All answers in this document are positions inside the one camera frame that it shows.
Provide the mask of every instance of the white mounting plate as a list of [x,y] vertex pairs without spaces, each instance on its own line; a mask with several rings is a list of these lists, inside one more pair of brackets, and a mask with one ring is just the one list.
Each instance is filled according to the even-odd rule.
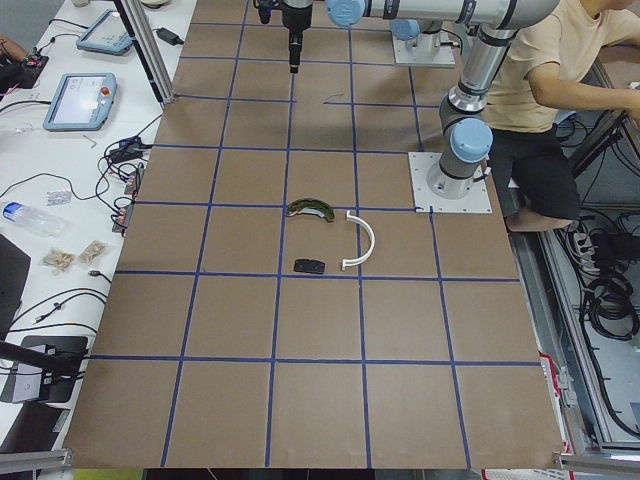
[[[453,56],[451,47],[440,46],[435,52],[428,51],[427,42],[423,41],[422,35],[418,37],[418,45],[407,47],[411,43],[398,40],[391,35],[393,40],[393,52],[396,57],[396,65],[416,66],[416,67],[439,67],[453,68],[456,66],[456,59]],[[440,42],[448,42],[449,35],[440,32]]]
[[[409,153],[409,167],[411,169],[411,184],[413,186],[413,201],[416,211],[429,213],[491,213],[491,202],[484,180],[471,184],[469,193],[457,200],[443,198],[434,193],[427,185],[427,173],[431,166],[440,160],[440,153]],[[478,167],[474,177],[482,175]]]

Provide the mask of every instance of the tablet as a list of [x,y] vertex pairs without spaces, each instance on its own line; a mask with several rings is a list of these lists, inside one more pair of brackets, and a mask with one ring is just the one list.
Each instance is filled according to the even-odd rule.
[[67,73],[62,76],[42,124],[45,130],[99,130],[116,95],[112,73]]
[[122,55],[133,41],[127,34],[120,14],[116,10],[106,10],[86,32],[76,40],[76,47],[90,52]]

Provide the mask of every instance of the plastic bottle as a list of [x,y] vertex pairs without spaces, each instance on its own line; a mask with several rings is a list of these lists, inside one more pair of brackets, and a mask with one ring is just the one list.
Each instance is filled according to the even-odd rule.
[[18,202],[0,202],[0,212],[15,225],[43,237],[57,237],[67,223],[60,217]]

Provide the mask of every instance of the cable connector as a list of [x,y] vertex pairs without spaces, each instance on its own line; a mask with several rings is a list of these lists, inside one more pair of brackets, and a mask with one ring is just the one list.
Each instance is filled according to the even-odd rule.
[[171,30],[168,30],[164,27],[157,29],[156,35],[160,40],[164,40],[169,45],[184,44],[184,40],[182,40],[177,34],[173,33]]

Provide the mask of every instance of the black shorts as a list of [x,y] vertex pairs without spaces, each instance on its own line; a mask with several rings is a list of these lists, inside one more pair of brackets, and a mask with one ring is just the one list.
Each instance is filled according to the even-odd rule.
[[503,214],[512,213],[507,199],[513,178],[534,212],[567,220],[580,216],[580,195],[555,128],[543,133],[493,130],[489,166]]

